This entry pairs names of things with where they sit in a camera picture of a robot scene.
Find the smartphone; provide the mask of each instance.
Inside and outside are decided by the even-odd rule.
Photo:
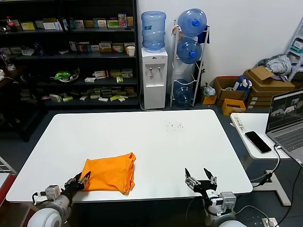
[[[256,148],[258,148],[262,154],[271,151],[271,148],[254,131],[248,131],[245,133],[245,136],[256,146]]]

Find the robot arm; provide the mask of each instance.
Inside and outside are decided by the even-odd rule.
[[[61,227],[69,217],[71,211],[71,203],[74,195],[85,189],[89,182],[90,172],[88,172],[81,180],[81,173],[74,178],[68,180],[64,185],[64,190],[57,197],[57,185],[51,185],[45,190],[47,198],[53,201],[39,211],[37,211],[29,220],[27,227]]]
[[[236,221],[235,207],[237,197],[232,192],[222,192],[216,194],[217,177],[204,169],[209,180],[198,181],[191,177],[189,171],[185,168],[185,183],[194,192],[202,195],[204,208],[206,211],[205,225],[212,227],[245,227],[242,223]]]

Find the white wall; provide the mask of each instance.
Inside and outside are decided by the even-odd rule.
[[[165,49],[170,66],[174,19],[191,8],[203,10],[210,26],[203,82],[217,76],[240,75],[257,61],[283,53],[303,16],[302,0],[137,0],[140,45],[141,14],[165,12]]]

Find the laptop screen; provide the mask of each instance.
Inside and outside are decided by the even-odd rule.
[[[303,119],[303,89],[274,96],[266,132]]]

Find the gray floor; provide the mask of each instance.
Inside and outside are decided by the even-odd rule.
[[[222,115],[221,108],[217,106],[196,105],[193,109],[213,109],[227,136],[229,137],[238,157],[243,159],[247,153],[236,130],[230,125],[230,118]],[[0,156],[2,156],[13,168],[20,171],[32,149],[46,129],[52,117],[58,113],[87,113],[87,112],[124,112],[140,111],[139,109],[127,110],[86,110],[86,111],[50,111],[37,127],[36,131],[28,143],[24,143],[17,137],[0,138]],[[249,178],[255,178],[263,174],[264,170],[275,166],[274,161],[255,161],[247,174]],[[283,160],[276,171],[284,190],[289,198],[292,193],[294,179],[299,171],[299,166],[292,160]],[[303,174],[300,175],[295,192],[293,207],[280,227],[300,227],[303,226]],[[102,224],[108,223],[111,226],[200,226],[201,203],[195,200],[190,207],[188,222],[185,221],[185,212],[189,200],[166,200],[166,201],[144,201],[144,202],[118,202],[102,204],[77,204],[74,209],[78,219],[78,226],[82,226],[85,221],[86,226],[94,225],[97,220]],[[279,221],[286,213],[287,207],[283,207],[274,192],[252,192],[243,195],[237,200],[235,210],[240,210],[245,205],[255,206],[264,211],[269,217],[275,217]],[[261,227],[262,215],[257,211],[247,208],[237,216],[238,220],[248,227]]]

